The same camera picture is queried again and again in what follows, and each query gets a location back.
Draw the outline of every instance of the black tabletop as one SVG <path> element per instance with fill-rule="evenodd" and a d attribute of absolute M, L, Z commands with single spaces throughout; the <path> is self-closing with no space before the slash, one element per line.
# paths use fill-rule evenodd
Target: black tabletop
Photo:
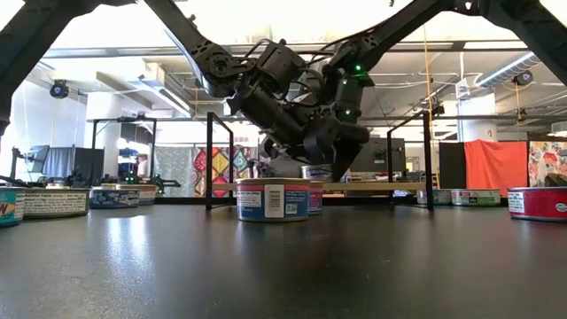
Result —
<path fill-rule="evenodd" d="M 93 211 L 0 230 L 0 318 L 560 318 L 566 245 L 506 208 Z"/>

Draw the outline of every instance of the colorful quilt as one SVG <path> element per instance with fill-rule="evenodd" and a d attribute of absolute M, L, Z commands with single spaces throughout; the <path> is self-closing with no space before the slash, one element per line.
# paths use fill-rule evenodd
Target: colorful quilt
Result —
<path fill-rule="evenodd" d="M 530 186 L 545 186 L 548 173 L 567 175 L 567 158 L 559 152 L 567 149 L 566 142 L 530 142 L 528 173 Z"/>
<path fill-rule="evenodd" d="M 235 146 L 234 154 L 234 179 L 248 177 L 248 160 L 252 157 L 252 148 Z M 193 160 L 193 184 L 195 197 L 204 197 L 206 191 L 206 148 L 198 147 Z M 229 147 L 213 148 L 213 183 L 229 182 Z M 214 191 L 214 197 L 228 196 L 227 191 Z"/>

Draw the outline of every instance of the person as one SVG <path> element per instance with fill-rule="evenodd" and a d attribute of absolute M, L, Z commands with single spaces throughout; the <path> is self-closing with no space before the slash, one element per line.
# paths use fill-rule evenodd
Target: person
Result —
<path fill-rule="evenodd" d="M 138 155 L 138 177 L 148 177 L 148 155 Z"/>

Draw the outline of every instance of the red curtain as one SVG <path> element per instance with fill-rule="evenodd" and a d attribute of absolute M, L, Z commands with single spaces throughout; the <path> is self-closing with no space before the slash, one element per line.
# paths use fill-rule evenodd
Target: red curtain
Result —
<path fill-rule="evenodd" d="M 508 196 L 508 187 L 526 187 L 528 181 L 526 142 L 464 144 L 468 189 L 499 189 Z"/>

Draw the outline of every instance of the robotic arm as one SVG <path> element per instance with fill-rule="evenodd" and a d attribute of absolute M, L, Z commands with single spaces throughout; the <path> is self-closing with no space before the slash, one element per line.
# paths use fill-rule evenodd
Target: robotic arm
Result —
<path fill-rule="evenodd" d="M 258 58 L 233 57 L 206 39 L 172 0 L 145 0 L 189 60 L 200 85 L 212 97 L 227 98 L 268 136 L 264 150 L 276 149 L 313 164 L 332 164 L 333 179 L 348 169 L 369 132 L 356 125 L 367 71 L 396 43 L 443 11 L 482 15 L 514 31 L 563 82 L 567 83 L 567 30 L 538 0 L 414 0 L 391 18 L 355 35 L 329 43 L 315 55 L 331 55 L 321 71 L 285 41 L 269 40 Z M 9 123 L 12 93 L 74 17 L 99 4 L 133 0 L 27 0 L 0 33 L 0 135 Z M 325 51 L 340 45 L 336 52 Z M 293 82 L 299 97 L 286 99 Z"/>

